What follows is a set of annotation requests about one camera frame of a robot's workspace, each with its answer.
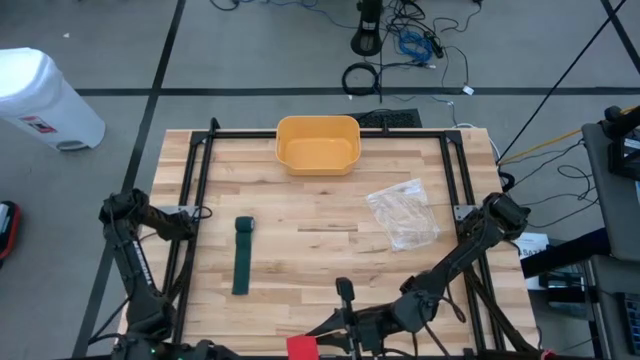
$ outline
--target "black metal frame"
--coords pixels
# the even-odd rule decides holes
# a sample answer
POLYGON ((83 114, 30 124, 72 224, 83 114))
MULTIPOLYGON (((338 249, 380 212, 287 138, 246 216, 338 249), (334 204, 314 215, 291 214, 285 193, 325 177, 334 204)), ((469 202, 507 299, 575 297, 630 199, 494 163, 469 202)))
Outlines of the black metal frame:
MULTIPOLYGON (((213 139, 275 139, 276 137, 276 132, 274 130, 217 131, 219 129, 219 126, 215 119, 212 119, 211 126, 212 128, 209 131, 196 131, 191 134, 191 139, 189 141, 189 153, 187 155, 187 164, 185 167, 182 188, 180 190, 179 205, 187 204, 187 199, 189 197, 189 190, 191 187, 191 178, 192 178, 195 161, 196 161, 196 152, 200 144, 204 142, 205 149, 204 149, 203 162, 200 168, 200 178, 198 180, 198 187, 197 187, 197 193, 196 193, 195 205, 197 207, 201 207, 204 201, 204 191, 206 187, 207 174, 209 171, 211 152, 212 152, 212 147, 214 142, 213 139), (210 137, 212 141, 204 141, 208 137, 210 137)), ((460 205, 460 202, 458 199, 458 192, 456 189, 455 177, 453 173, 453 165, 451 163, 451 154, 449 153, 449 147, 448 147, 448 142, 451 142, 456 149, 456 155, 457 155, 458 165, 460 167, 462 185, 465 193, 465 200, 468 205, 475 205, 475 198, 473 195, 473 188, 471 186, 469 169, 467 167, 467 160, 464 152, 462 135, 459 130, 393 131, 389 129, 380 129, 380 130, 366 129, 366 130, 362 130, 360 134, 362 138, 437 139, 440 142, 440 150, 442 152, 442 161, 444 165, 445 177, 446 177, 447 187, 449 191, 449 199, 451 202, 452 216, 454 221, 457 221, 454 213, 454 206, 460 205)), ((171 283, 171 281, 175 276, 175 269, 178 262, 179 248, 180 248, 179 242, 173 242, 171 244, 169 256, 167 259, 167 270, 165 273, 163 289, 166 289, 167 286, 169 286, 169 284, 171 283)), ((188 280, 183 288, 183 291, 180 293, 175 330, 172 338, 174 343, 180 343, 182 340, 185 313, 186 313, 187 301, 189 296, 190 280, 191 280, 191 274, 193 272, 193 263, 195 259, 195 249, 196 249, 196 241, 190 242, 185 255, 186 256, 185 262, 189 263, 189 269, 187 270, 188 280)), ((495 299, 495 295, 493 292, 493 285, 491 281, 491 274, 489 271, 489 265, 488 265, 486 255, 481 257, 478 262, 479 262, 482 282, 484 286, 487 288, 487 291, 489 292, 489 294, 491 295, 491 298, 495 299)), ((482 328, 482 320, 480 317, 480 309, 478 306, 477 296, 469 283, 470 280, 468 279, 469 272, 472 272, 472 271, 474 270, 468 269, 467 271, 465 271, 465 286, 466 286, 468 303, 469 303, 469 313, 470 313, 469 315, 471 318, 473 335, 476 342, 476 351, 481 351, 481 350, 486 350, 487 347, 484 340, 484 331, 482 328)), ((496 350, 505 350, 502 331, 500 330, 498 324, 495 322, 493 318, 491 318, 491 328, 492 328, 496 350)))

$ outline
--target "gray floor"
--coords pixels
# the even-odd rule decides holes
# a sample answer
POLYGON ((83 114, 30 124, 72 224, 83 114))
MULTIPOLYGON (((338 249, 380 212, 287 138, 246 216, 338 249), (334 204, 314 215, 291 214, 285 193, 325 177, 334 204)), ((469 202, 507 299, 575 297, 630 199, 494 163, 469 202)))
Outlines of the gray floor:
MULTIPOLYGON (((474 10, 466 0, 419 2, 429 19, 463 19, 474 10)), ((357 16, 354 3, 321 0, 320 8, 337 22, 352 25, 357 16)), ((0 0, 0 48, 42 49, 56 60, 75 88, 149 88, 175 5, 176 0, 0 0)), ((631 1, 620 15, 636 47, 640 47, 640 25, 634 14, 639 11, 640 3, 631 1)), ((605 18, 600 0, 486 1, 469 31, 445 33, 442 40, 460 47, 469 57, 472 87, 550 87, 605 18)), ((297 6, 280 8, 256 2, 223 13, 207 0, 187 0, 163 86, 336 88, 344 69, 361 59, 348 48, 351 35, 352 31, 332 26, 322 15, 297 6)), ((384 62, 401 59, 391 48, 383 55, 384 62)), ((446 84, 459 86, 464 80, 464 65, 459 56, 451 55, 446 84)), ((444 63, 435 64, 435 70, 390 70, 385 73, 385 84, 437 87, 444 63)), ((609 26, 563 86, 638 86, 638 80, 609 26)), ((459 122, 488 128, 500 149, 508 145, 542 100, 541 96, 440 97, 455 103, 459 122)), ((103 143, 92 151, 56 153, 0 121, 4 155, 0 157, 0 199, 17 202, 25 213, 20 244, 0 271, 0 356, 4 359, 69 356, 78 334, 104 246, 98 209, 102 199, 122 186, 147 98, 86 100, 107 123, 103 143)), ((610 105, 637 103, 637 96, 552 97, 510 154, 598 121, 610 105)), ((349 99, 346 95, 163 96, 153 117, 136 185, 150 190, 166 129, 204 128, 212 116, 225 128, 272 128, 291 114, 381 107, 418 108, 425 127, 452 125, 450 109, 428 96, 407 102, 386 97, 383 104, 374 97, 349 99)), ((554 149, 577 140, 567 140, 554 149)), ((522 177, 541 162, 530 160, 505 170, 522 177)), ((583 180, 569 180, 556 173, 561 164, 589 172, 585 151, 574 149, 514 189, 513 197, 530 202, 583 191, 583 180)), ((584 205, 572 198, 537 205, 531 222, 543 224, 584 205)), ((571 239, 600 226, 601 214, 594 206, 581 216, 540 231, 571 239)), ((100 320, 122 297, 119 279, 111 276, 100 320)), ((589 338, 586 322, 558 316, 544 304, 536 306, 536 318, 545 347, 561 350, 589 338)), ((105 353, 108 345, 91 350, 105 353)), ((586 345, 570 353, 589 351, 586 345)))

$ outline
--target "wooden table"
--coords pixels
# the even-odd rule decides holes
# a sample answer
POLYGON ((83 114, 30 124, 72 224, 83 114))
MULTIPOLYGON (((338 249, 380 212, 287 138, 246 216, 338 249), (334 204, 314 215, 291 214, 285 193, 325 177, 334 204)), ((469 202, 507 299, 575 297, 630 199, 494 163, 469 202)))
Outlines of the wooden table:
MULTIPOLYGON (((489 138, 484 129, 462 130, 475 198, 500 191, 489 138)), ((191 131, 166 133, 151 202, 175 205, 185 168, 191 131)), ((284 355, 285 338, 324 321, 340 299, 336 277, 355 285, 355 307, 391 302, 409 276, 429 269, 457 244, 439 143, 435 139, 363 139, 362 157, 344 177, 292 177, 274 154, 275 139, 216 139, 204 205, 213 217, 200 226, 184 341, 202 338, 241 355, 284 355), (392 252, 365 196, 420 178, 442 233, 436 243, 392 252), (231 295, 235 254, 234 219, 254 216, 251 283, 248 296, 231 295)), ((464 199, 453 147, 457 189, 464 199)), ((193 186, 197 183, 194 176, 193 186)), ((195 191, 191 192, 193 203, 195 191)), ((165 271, 169 244, 156 238, 143 243, 157 284, 165 271)), ((538 337, 517 251, 500 244, 488 252, 498 303, 532 344, 538 337)), ((453 298, 468 314, 462 276, 451 286, 453 298)), ((493 340, 481 307, 487 346, 493 340)), ((442 304, 432 329, 452 354, 474 348, 470 322, 460 323, 442 304)), ((440 355, 424 331, 421 355, 440 355)), ((385 346, 412 353, 411 336, 391 336, 385 346)), ((334 348, 321 353, 339 353, 334 348)))

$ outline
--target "white trash can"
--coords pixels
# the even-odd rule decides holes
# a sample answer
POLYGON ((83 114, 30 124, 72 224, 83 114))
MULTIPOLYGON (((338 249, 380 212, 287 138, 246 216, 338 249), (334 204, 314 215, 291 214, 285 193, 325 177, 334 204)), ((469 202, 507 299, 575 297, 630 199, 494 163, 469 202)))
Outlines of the white trash can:
POLYGON ((0 50, 0 118, 56 150, 94 148, 105 131, 53 60, 30 48, 0 50))

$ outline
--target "plastic bag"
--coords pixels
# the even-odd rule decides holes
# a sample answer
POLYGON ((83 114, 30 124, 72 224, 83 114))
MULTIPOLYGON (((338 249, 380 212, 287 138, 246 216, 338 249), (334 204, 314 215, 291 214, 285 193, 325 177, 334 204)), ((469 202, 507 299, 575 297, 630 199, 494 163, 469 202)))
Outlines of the plastic bag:
POLYGON ((440 234, 420 179, 368 195, 367 202, 387 231, 393 251, 431 244, 440 234))

